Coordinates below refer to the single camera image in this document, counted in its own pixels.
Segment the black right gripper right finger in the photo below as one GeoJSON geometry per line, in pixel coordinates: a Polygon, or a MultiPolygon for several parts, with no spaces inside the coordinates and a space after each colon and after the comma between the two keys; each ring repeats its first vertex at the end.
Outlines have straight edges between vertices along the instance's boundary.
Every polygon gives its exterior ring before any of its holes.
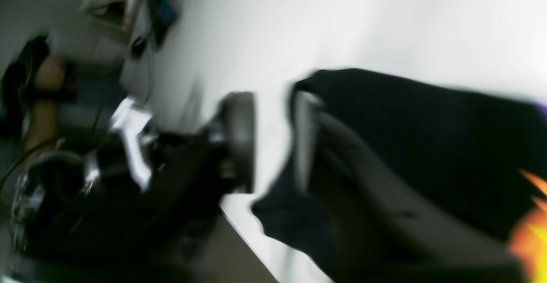
{"type": "Polygon", "coordinates": [[[373,244],[392,245],[407,262],[359,261],[340,280],[364,283],[524,283],[518,259],[501,242],[448,215],[416,193],[349,127],[323,111],[321,100],[298,91],[294,98],[295,182],[311,184],[313,158],[333,138],[333,149],[364,203],[359,222],[372,228],[373,244]]]}

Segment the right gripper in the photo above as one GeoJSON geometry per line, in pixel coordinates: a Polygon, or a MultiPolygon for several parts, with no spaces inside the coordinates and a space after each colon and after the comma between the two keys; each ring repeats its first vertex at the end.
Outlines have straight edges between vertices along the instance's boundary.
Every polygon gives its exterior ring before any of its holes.
{"type": "Polygon", "coordinates": [[[30,162],[11,206],[9,276],[23,283],[190,283],[209,232],[149,236],[162,205],[149,141],[135,154],[113,138],[70,142],[30,162]]]}

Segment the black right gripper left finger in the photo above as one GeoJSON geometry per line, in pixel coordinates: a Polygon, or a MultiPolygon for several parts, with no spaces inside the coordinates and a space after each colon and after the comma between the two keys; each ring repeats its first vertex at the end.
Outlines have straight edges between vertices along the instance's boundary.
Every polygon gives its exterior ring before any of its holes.
{"type": "Polygon", "coordinates": [[[220,213],[224,195],[254,190],[256,100],[252,92],[231,92],[197,132],[150,128],[149,150],[156,168],[153,189],[162,205],[149,236],[164,240],[193,225],[207,227],[220,213]]]}

